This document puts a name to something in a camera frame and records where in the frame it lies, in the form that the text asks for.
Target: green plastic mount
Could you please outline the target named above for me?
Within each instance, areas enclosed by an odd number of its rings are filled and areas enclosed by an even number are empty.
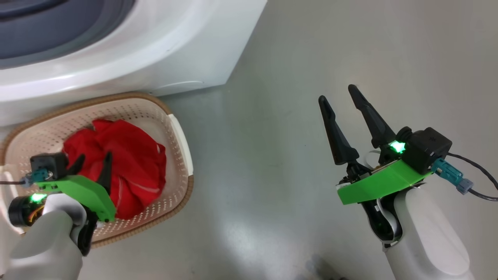
[[[103,222],[114,221],[116,207],[106,189],[85,176],[69,175],[57,181],[36,184],[46,191],[62,191],[95,212]]]
[[[406,189],[432,174],[420,175],[398,160],[371,176],[337,190],[344,205],[374,200]]]

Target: brown basket rim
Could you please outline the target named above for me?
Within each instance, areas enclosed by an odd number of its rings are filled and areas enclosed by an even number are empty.
[[[93,105],[97,105],[97,104],[101,104],[101,103],[123,100],[123,99],[130,99],[130,98],[140,98],[140,99],[145,99],[145,100],[151,101],[151,102],[155,103],[156,105],[158,105],[159,107],[161,107],[161,109],[163,109],[168,115],[172,114],[171,110],[166,106],[166,104],[161,102],[157,97],[154,97],[152,95],[149,95],[147,93],[142,93],[142,92],[120,93],[120,94],[98,97],[98,98],[78,102],[76,104],[69,105],[69,106],[61,108],[59,110],[55,110],[53,112],[42,115],[42,116],[35,118],[29,122],[23,123],[23,124],[17,126],[14,130],[12,130],[7,135],[7,137],[5,137],[5,139],[3,140],[2,145],[0,147],[0,165],[5,165],[6,151],[7,151],[8,146],[12,142],[12,140],[19,133],[23,132],[24,130],[26,130],[30,127],[33,127],[37,124],[40,124],[44,121],[58,117],[60,115],[66,114],[66,113],[69,113],[69,112],[74,111],[74,110],[79,110],[79,109],[82,109],[85,107],[89,107],[89,106],[93,106]],[[138,234],[146,229],[149,229],[149,228],[173,217],[174,215],[176,215],[176,213],[180,212],[180,210],[182,210],[183,207],[185,207],[185,205],[187,204],[187,202],[190,199],[193,187],[194,187],[194,175],[190,175],[188,177],[187,191],[185,193],[185,196],[183,197],[182,201],[180,201],[180,203],[174,209],[172,209],[171,211],[165,213],[164,215],[161,215],[161,216],[157,217],[156,219],[149,221],[149,222],[147,222],[147,223],[145,223],[137,228],[123,232],[123,233],[118,234],[118,235],[113,236],[113,237],[109,237],[109,238],[102,239],[102,240],[99,240],[96,242],[92,242],[92,248],[98,248],[98,247],[122,240],[124,238],[133,236],[135,234]]]

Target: white washing machine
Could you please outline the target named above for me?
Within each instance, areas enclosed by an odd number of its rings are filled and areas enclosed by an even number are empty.
[[[0,127],[226,83],[266,0],[0,0]]]

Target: floor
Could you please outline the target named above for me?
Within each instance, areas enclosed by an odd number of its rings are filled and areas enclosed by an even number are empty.
[[[498,2],[468,3],[269,0],[226,85],[161,98],[192,152],[187,206],[92,250],[80,280],[392,280],[362,208],[336,194],[346,169],[333,163],[317,99],[329,99],[360,154],[372,146],[350,83],[393,130],[432,126],[454,152],[498,166],[496,149],[482,148],[496,139],[498,95],[486,93],[495,89]],[[493,194],[483,176],[455,165]],[[496,279],[498,205],[446,184],[430,191],[476,279]]]

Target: green light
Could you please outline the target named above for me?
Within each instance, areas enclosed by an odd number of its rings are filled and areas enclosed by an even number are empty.
[[[394,141],[390,146],[396,151],[396,153],[403,153],[405,150],[404,145],[405,143]]]
[[[31,196],[31,201],[32,202],[40,202],[42,201],[45,197],[47,197],[46,194],[44,193],[35,193]]]

